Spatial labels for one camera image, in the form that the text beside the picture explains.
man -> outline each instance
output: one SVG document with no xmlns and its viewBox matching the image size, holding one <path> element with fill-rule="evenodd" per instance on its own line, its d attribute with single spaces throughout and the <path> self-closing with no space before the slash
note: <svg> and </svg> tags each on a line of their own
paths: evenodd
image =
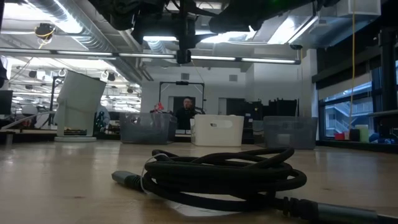
<svg viewBox="0 0 398 224">
<path fill-rule="evenodd" d="M 196 115 L 195 108 L 193 106 L 193 99 L 189 96 L 184 98 L 184 107 L 177 110 L 175 117 L 178 119 L 178 128 L 181 130 L 191 130 L 190 120 Z"/>
</svg>

computer monitor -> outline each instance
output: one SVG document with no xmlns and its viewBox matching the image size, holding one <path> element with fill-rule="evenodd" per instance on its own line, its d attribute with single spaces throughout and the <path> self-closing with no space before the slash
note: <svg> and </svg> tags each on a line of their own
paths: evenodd
<svg viewBox="0 0 398 224">
<path fill-rule="evenodd" d="M 0 115 L 10 115 L 12 90 L 0 90 Z"/>
</svg>

table surface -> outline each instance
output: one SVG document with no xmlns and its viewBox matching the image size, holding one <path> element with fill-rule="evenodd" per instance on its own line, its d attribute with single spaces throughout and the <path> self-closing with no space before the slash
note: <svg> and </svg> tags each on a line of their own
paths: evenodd
<svg viewBox="0 0 398 224">
<path fill-rule="evenodd" d="M 0 146 L 1 223 L 302 223 L 274 210 L 228 213 L 189 207 L 126 189 L 111 179 L 115 170 L 140 174 L 152 149 L 204 156 L 257 148 L 118 141 Z M 278 197 L 398 216 L 398 155 L 318 147 L 296 151 L 287 162 L 305 172 L 308 182 Z"/>
</svg>

